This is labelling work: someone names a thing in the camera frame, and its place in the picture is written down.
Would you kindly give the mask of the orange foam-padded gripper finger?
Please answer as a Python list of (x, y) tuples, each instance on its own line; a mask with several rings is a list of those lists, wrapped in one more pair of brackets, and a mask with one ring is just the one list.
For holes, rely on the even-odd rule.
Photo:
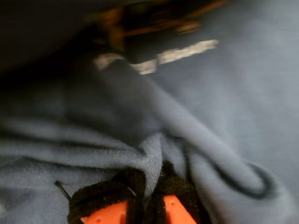
[(164, 161), (146, 206), (143, 224), (210, 224), (211, 218), (193, 184), (180, 178), (173, 164)]
[(111, 180), (79, 189), (69, 201), (68, 223), (81, 224), (82, 217), (124, 201), (128, 202), (126, 223), (142, 223), (145, 183), (146, 177), (141, 170), (127, 168), (118, 172)]

